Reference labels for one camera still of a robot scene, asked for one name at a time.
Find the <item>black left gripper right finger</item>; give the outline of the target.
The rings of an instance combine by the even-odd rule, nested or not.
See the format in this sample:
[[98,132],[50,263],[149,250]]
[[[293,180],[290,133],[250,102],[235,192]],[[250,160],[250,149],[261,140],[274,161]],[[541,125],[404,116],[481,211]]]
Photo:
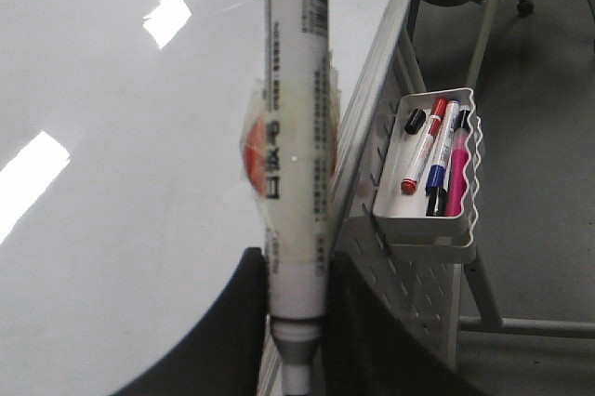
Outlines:
[[350,256],[331,261],[324,321],[328,395],[481,395],[395,320]]

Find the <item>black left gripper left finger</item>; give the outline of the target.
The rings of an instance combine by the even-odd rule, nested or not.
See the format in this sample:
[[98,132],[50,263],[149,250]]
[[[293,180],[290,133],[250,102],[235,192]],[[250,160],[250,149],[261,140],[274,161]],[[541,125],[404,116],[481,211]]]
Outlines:
[[215,303],[117,395],[255,395],[265,337],[266,267],[248,247]]

